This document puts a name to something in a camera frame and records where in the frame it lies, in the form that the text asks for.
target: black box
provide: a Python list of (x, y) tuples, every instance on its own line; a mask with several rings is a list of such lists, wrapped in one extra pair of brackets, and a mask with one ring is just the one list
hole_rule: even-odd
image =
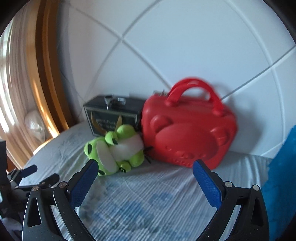
[(101, 136), (92, 121), (95, 120), (106, 131), (114, 131), (119, 116), (123, 124), (132, 125), (140, 131), (144, 103), (144, 99), (107, 95), (97, 96), (83, 106), (93, 135)]

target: white tiled wall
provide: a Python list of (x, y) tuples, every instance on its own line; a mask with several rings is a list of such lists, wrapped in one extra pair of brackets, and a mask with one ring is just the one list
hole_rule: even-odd
[(57, 24), (78, 121), (96, 95), (147, 98), (198, 76), (237, 115), (232, 150), (273, 157), (296, 124), (295, 43), (262, 0), (63, 0)]

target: metal ring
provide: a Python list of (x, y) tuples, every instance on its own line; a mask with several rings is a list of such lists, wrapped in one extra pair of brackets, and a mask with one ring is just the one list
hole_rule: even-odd
[(113, 105), (113, 104), (119, 104), (119, 105), (125, 105), (126, 99), (122, 97), (117, 97), (115, 95), (106, 95), (104, 97), (105, 104), (107, 105), (107, 110)]

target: wrinkled sheet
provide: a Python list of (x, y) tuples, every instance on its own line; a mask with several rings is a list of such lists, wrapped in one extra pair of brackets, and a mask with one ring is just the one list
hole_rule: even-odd
[[(87, 122), (78, 124), (43, 147), (27, 164), (38, 171), (21, 185), (38, 183), (53, 173), (68, 181), (87, 162), (85, 143), (94, 137)], [(235, 186), (260, 187), (268, 178), (270, 159), (229, 152), (215, 172)], [(70, 240), (58, 212), (57, 223)], [(196, 240), (211, 220), (212, 208), (189, 168), (153, 161), (128, 173), (97, 177), (76, 212), (96, 240)], [(225, 240), (239, 207), (221, 237)]]

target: tile grout line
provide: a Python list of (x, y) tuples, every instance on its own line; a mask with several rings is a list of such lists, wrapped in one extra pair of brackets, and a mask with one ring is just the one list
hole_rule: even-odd
[(147, 8), (145, 8), (136, 18), (135, 20), (126, 28), (126, 30), (123, 32), (122, 36), (124, 37), (131, 29), (132, 27), (146, 14), (148, 13), (155, 5), (157, 5), (162, 0), (156, 0), (152, 4), (150, 4)]
[[(72, 7), (71, 4), (70, 4), (69, 2), (61, 1), (61, 2), (59, 3), (59, 8), (61, 7), (62, 4), (68, 5), (69, 8)], [(57, 41), (57, 50), (58, 50), (59, 45), (60, 45), (60, 43), (61, 43), (61, 41), (62, 41), (62, 39), (63, 39), (63, 35), (65, 34), (65, 31), (66, 31), (68, 25), (69, 25), (69, 16), (68, 16), (68, 21), (67, 21), (67, 23), (66, 23), (64, 29), (62, 29), (61, 36), (60, 36), (59, 40)]]
[(131, 50), (140, 60), (144, 62), (144, 64), (160, 79), (160, 81), (170, 89), (172, 86), (171, 84), (140, 54), (138, 53), (128, 42), (122, 39), (122, 43)]
[(291, 49), (289, 49), (286, 53), (284, 53), (284, 55), (282, 57), (280, 57), (277, 61), (275, 61), (271, 66), (267, 67), (265, 70), (263, 70), (259, 74), (255, 75), (252, 79), (248, 80), (247, 82), (243, 83), (242, 85), (240, 85), (239, 87), (237, 87), (236, 89), (234, 89), (233, 91), (231, 91), (230, 93), (228, 93), (227, 95), (225, 95), (224, 97), (222, 97), (221, 100), (226, 99), (230, 95), (232, 95), (235, 92), (237, 92), (238, 90), (240, 90), (242, 87), (248, 85), (254, 79), (258, 78), (260, 75), (264, 74), (266, 71), (272, 69), (278, 62), (280, 62), (285, 56), (287, 56), (291, 51), (293, 51), (294, 48), (296, 48), (296, 46), (293, 46)]
[[(266, 46), (264, 45), (263, 40), (261, 39), (261, 37), (258, 34), (257, 30), (255, 28), (252, 28), (253, 25), (249, 22), (248, 18), (245, 17), (240, 12), (240, 9), (235, 5), (235, 3), (230, 2), (229, 0), (224, 0), (224, 2), (226, 4), (228, 4), (228, 6), (241, 18), (241, 20), (247, 26), (249, 31), (252, 33), (252, 35), (256, 39), (257, 43), (259, 44), (260, 48), (262, 49), (263, 54), (265, 55), (265, 58), (266, 58), (267, 62), (270, 65), (270, 68), (272, 66), (274, 66), (275, 63), (272, 63), (271, 56), (270, 56), (268, 50), (266, 49)], [(281, 121), (282, 121), (282, 141), (284, 141), (284, 134), (285, 134), (285, 131), (286, 131), (286, 125), (285, 125), (283, 93), (282, 93), (281, 88), (280, 88), (280, 83), (279, 83), (278, 76), (277, 76), (276, 72), (273, 69), (271, 69), (271, 74), (272, 74), (272, 76), (274, 78), (274, 82), (275, 82), (275, 85), (276, 85), (276, 90), (277, 90), (277, 94), (278, 94), (278, 98), (279, 98), (279, 102), (280, 102)]]
[[(65, 81), (67, 81), (67, 83), (69, 84), (70, 88), (72, 88), (75, 93), (77, 94), (78, 98), (80, 98), (83, 102), (84, 102), (84, 99), (81, 98), (81, 96), (79, 95), (79, 93), (77, 92), (76, 88), (74, 86), (71, 85), (70, 81), (65, 77), (65, 75), (62, 73), (62, 71), (60, 70), (60, 75), (63, 76), (63, 78), (65, 79)], [(80, 116), (81, 112), (83, 110), (83, 107), (81, 107), (81, 110), (79, 111), (79, 114), (78, 116), (75, 116), (76, 119), (78, 119), (78, 117)]]
[(70, 85), (70, 87), (71, 87), (72, 89), (75, 90), (75, 92), (76, 92), (76, 94), (78, 95), (78, 97), (79, 97), (81, 100), (84, 101), (84, 99), (83, 99), (83, 98), (79, 95), (79, 93), (77, 92), (75, 86), (73, 86), (73, 85), (70, 83), (70, 81), (65, 77), (65, 75), (63, 74), (63, 72), (62, 72), (61, 70), (60, 70), (59, 72), (60, 72), (60, 75), (62, 75), (63, 78), (67, 81), (67, 83)]
[(274, 147), (270, 148), (268, 151), (262, 153), (260, 156), (266, 155), (268, 152), (272, 151), (273, 149), (277, 148), (280, 145), (283, 145), (284, 141), (280, 142), (279, 144), (275, 145)]
[(81, 11), (80, 9), (73, 7), (72, 5), (71, 5), (71, 7), (73, 9), (75, 9), (77, 12), (79, 12), (79, 13), (83, 14), (84, 16), (88, 17), (89, 19), (93, 20), (95, 23), (97, 23), (98, 25), (100, 25), (101, 27), (103, 27), (105, 30), (107, 30), (108, 32), (110, 32), (112, 35), (114, 35), (118, 39), (122, 39), (122, 36), (120, 34), (118, 34), (116, 31), (112, 30), (111, 28), (109, 28), (104, 23), (102, 23), (99, 20), (95, 19), (94, 17), (88, 15), (87, 13)]
[(106, 65), (109, 57), (113, 54), (113, 52), (115, 51), (115, 49), (117, 48), (117, 46), (122, 42), (122, 39), (118, 39), (116, 41), (116, 43), (114, 44), (114, 46), (111, 48), (111, 50), (109, 51), (109, 53), (107, 54), (107, 56), (105, 57), (105, 59), (103, 60), (102, 64), (100, 65), (100, 67), (98, 68), (96, 74), (94, 75), (93, 80), (91, 81), (89, 88), (87, 89), (87, 92), (84, 96), (84, 99), (86, 99), (87, 94), (91, 91), (91, 89), (94, 87), (98, 77), (100, 76), (100, 73), (102, 72), (104, 66)]

